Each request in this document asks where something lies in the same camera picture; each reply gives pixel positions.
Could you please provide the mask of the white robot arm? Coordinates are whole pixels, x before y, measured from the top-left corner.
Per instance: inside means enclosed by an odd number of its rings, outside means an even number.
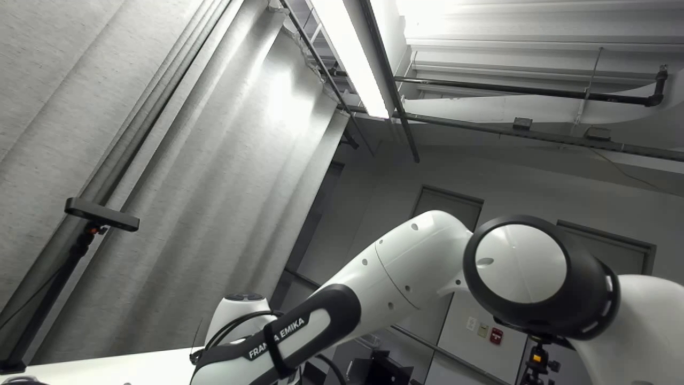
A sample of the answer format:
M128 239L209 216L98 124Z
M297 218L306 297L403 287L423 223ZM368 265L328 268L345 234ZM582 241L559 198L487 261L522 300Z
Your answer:
M533 216L469 228L443 209L392 227L291 310L219 300L187 385L275 385L457 290L505 327L571 344L591 385L684 385L681 284L617 274Z

